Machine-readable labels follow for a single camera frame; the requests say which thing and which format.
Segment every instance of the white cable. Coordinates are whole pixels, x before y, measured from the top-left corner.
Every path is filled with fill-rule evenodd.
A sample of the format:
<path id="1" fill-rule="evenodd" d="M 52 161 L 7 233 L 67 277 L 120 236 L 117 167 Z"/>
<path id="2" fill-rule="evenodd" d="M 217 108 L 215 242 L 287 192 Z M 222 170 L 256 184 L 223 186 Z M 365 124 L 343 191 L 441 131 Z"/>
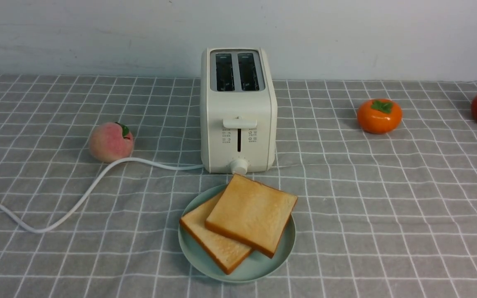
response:
<path id="1" fill-rule="evenodd" d="M 80 200 L 78 200 L 78 202 L 73 206 L 73 208 L 71 208 L 71 210 L 69 210 L 66 213 L 66 215 L 64 215 L 57 222 L 53 223 L 52 225 L 48 226 L 47 228 L 40 228 L 40 229 L 33 228 L 30 225 L 24 223 L 21 219 L 19 219 L 19 217 L 17 217 L 14 213 L 12 213 L 12 211 L 10 211 L 7 207 L 0 204 L 0 209 L 3 210 L 5 213 L 7 213 L 15 222 L 17 222 L 17 224 L 19 224 L 22 228 L 24 228 L 25 230 L 27 230 L 29 232 L 33 232 L 33 233 L 36 233 L 36 234 L 49 232 L 49 231 L 53 230 L 54 228 L 56 228 L 57 226 L 61 225 L 63 222 L 65 222 L 66 219 L 68 219 L 68 217 L 70 217 L 82 205 L 82 203 L 86 200 L 87 196 L 89 196 L 89 194 L 93 191 L 95 186 L 99 183 L 99 181 L 102 179 L 102 177 L 104 177 L 104 175 L 106 175 L 106 173 L 109 170 L 111 170 L 114 166 L 116 166 L 120 163 L 129 162 L 129 161 L 145 163 L 145 164 L 148 164 L 150 166 L 157 166 L 158 168 L 164 168 L 166 170 L 173 170 L 173 171 L 189 171 L 189 170 L 196 170 L 198 168 L 203 168 L 204 167 L 203 165 L 166 166 L 164 164 L 160 164 L 160 163 L 157 163 L 157 162 L 153 162 L 153 161 L 145 160 L 145 159 L 140 159 L 140 158 L 123 158 L 123 159 L 120 159 L 120 160 L 116 160 L 116 161 L 112 162 L 111 164 L 109 164 L 106 168 L 104 168 L 104 170 L 102 170 L 100 175 L 95 179 L 95 181 L 93 181 L 93 183 L 87 189 L 87 191 L 82 196 L 82 198 L 80 198 Z"/>

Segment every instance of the bread slice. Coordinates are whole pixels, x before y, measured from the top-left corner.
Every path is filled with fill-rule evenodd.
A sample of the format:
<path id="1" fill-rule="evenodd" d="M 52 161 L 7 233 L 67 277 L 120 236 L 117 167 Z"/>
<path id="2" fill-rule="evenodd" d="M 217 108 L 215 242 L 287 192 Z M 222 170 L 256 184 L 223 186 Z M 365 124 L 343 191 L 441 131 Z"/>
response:
<path id="1" fill-rule="evenodd" d="M 205 228 L 205 220 L 218 203 L 224 191 L 210 198 L 180 219 L 180 225 L 210 255 L 227 275 L 231 274 L 254 249 L 238 241 L 211 232 Z"/>
<path id="2" fill-rule="evenodd" d="M 295 195 L 234 174 L 205 227 L 273 258 L 296 203 Z"/>

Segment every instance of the toaster slot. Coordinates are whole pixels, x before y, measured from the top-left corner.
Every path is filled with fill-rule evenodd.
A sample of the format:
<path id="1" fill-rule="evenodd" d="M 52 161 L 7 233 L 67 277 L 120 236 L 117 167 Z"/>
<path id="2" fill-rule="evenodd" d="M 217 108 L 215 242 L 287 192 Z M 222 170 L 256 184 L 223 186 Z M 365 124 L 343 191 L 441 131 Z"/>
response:
<path id="1" fill-rule="evenodd" d="M 253 53 L 239 53 L 238 67 L 243 91 L 259 91 L 259 78 Z"/>
<path id="2" fill-rule="evenodd" d="M 240 148 L 242 144 L 241 138 L 242 138 L 242 130 L 239 128 L 237 130 L 237 152 L 240 152 L 240 149 L 241 149 Z"/>
<path id="3" fill-rule="evenodd" d="M 216 87 L 218 91 L 235 91 L 233 75 L 233 60 L 230 53 L 217 53 L 214 56 L 216 63 Z"/>

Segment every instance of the peach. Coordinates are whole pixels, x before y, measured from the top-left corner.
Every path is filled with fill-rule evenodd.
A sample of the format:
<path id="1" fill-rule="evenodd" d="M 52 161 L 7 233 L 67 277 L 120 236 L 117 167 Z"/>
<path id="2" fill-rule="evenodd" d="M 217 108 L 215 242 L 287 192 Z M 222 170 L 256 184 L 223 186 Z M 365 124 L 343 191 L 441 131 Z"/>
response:
<path id="1" fill-rule="evenodd" d="M 134 150 L 134 136 L 125 125 L 108 122 L 96 127 L 89 136 L 89 152 L 106 163 L 127 158 Z"/>

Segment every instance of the light green plate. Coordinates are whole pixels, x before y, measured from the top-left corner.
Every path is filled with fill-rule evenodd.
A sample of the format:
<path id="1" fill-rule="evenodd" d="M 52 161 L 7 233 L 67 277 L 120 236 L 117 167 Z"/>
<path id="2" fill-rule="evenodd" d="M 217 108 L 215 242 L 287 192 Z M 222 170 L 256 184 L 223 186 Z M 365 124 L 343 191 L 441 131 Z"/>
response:
<path id="1" fill-rule="evenodd" d="M 203 202 L 216 196 L 220 191 L 224 190 L 226 185 L 213 187 L 202 192 L 185 208 L 183 214 L 195 209 Z M 290 215 L 290 220 L 284 228 L 279 246 L 272 259 L 261 254 L 259 251 L 254 251 L 246 260 L 242 262 L 233 273 L 225 274 L 212 258 L 204 251 L 204 249 L 196 242 L 191 235 L 181 226 L 178 228 L 178 238 L 180 240 L 180 247 L 185 254 L 185 257 L 194 268 L 201 273 L 218 281 L 227 283 L 249 283 L 270 275 L 277 270 L 284 261 L 288 258 L 296 241 L 296 226 L 294 218 Z"/>

